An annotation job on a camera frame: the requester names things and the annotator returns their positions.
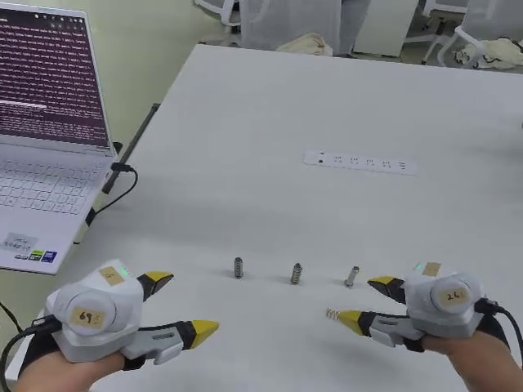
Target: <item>yellow fingertip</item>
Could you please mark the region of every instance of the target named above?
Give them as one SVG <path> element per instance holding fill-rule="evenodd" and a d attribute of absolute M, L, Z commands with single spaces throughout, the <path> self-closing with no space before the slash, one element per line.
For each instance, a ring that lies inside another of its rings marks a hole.
<path fill-rule="evenodd" d="M 196 337 L 194 338 L 191 349 L 195 349 L 201 345 L 205 339 L 210 337 L 217 329 L 220 327 L 220 324 L 216 321 L 208 320 L 195 320 L 191 321 L 193 323 L 194 330 L 196 331 Z"/>
<path fill-rule="evenodd" d="M 369 279 L 368 280 L 368 283 L 381 283 L 381 284 L 389 284 L 390 282 L 392 282 L 394 279 L 393 276 L 379 276 L 377 278 L 372 278 L 372 279 Z"/>
<path fill-rule="evenodd" d="M 361 316 L 358 310 L 347 310 L 337 314 L 337 319 L 346 327 L 349 327 L 355 334 L 363 336 L 358 320 Z"/>
<path fill-rule="evenodd" d="M 162 279 L 165 278 L 174 278 L 174 275 L 170 272 L 165 271 L 149 271 L 146 272 L 145 275 L 147 275 L 149 278 L 153 279 L 155 282 L 159 282 Z"/>

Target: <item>laptop keyboard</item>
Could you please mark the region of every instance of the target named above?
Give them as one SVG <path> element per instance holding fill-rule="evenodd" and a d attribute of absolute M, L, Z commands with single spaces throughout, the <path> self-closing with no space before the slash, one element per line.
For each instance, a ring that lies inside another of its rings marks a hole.
<path fill-rule="evenodd" d="M 0 159 L 0 206 L 76 215 L 101 169 Z"/>

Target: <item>white table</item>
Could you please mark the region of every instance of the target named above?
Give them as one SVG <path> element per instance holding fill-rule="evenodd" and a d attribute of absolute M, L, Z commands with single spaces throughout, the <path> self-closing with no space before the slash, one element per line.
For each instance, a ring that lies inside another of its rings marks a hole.
<path fill-rule="evenodd" d="M 94 222 L 57 286 L 119 257 L 177 276 L 144 324 L 221 327 L 94 390 L 464 390 L 445 358 L 388 349 L 324 312 L 403 312 L 365 279 L 439 261 L 523 320 L 522 87 L 504 73 L 196 47 L 132 156 L 136 190 Z M 410 159 L 418 176 L 310 167 L 305 149 Z"/>

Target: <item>power strip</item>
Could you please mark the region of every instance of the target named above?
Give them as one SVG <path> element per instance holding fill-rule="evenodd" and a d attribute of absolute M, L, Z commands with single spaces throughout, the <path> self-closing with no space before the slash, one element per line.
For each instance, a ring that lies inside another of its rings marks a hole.
<path fill-rule="evenodd" d="M 404 174 L 407 176 L 415 176 L 417 171 L 415 163 L 405 160 L 365 158 L 352 154 L 334 154 L 316 150 L 308 150 L 303 153 L 303 163 L 306 165 Z"/>

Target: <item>laptop sticker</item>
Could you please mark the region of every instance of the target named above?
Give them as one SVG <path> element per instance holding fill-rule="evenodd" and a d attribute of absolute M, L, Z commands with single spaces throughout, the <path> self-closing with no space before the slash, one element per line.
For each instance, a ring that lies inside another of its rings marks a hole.
<path fill-rule="evenodd" d="M 28 255 L 38 241 L 35 237 L 28 237 L 27 235 L 9 233 L 1 243 L 0 250 L 14 252 L 18 255 Z"/>
<path fill-rule="evenodd" d="M 42 263 L 52 263 L 56 259 L 57 252 L 45 252 L 42 256 Z"/>
<path fill-rule="evenodd" d="M 43 257 L 43 251 L 32 251 L 29 255 L 31 261 L 40 261 Z"/>

